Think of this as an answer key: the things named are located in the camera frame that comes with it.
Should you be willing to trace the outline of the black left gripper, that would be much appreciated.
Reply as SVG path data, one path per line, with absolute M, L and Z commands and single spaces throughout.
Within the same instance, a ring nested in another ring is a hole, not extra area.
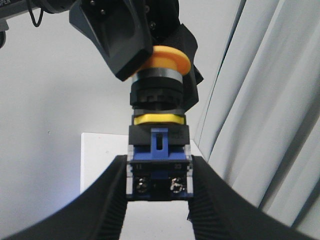
M 194 65 L 195 36 L 179 21 L 177 0 L 77 0 L 69 22 L 92 41 L 111 72 L 127 80 L 153 53 L 153 45 L 176 48 L 191 68 L 183 76 L 183 109 L 198 101 L 197 84 L 204 79 Z

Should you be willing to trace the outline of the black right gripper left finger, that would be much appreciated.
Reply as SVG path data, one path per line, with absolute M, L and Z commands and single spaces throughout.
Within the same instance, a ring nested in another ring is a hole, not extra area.
M 127 209 L 126 155 L 118 155 L 80 196 L 10 240 L 118 240 Z

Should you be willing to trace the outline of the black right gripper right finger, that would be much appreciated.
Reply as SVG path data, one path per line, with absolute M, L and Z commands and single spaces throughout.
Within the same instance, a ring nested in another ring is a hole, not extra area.
M 308 240 L 247 202 L 201 157 L 193 157 L 193 198 L 188 202 L 197 240 Z

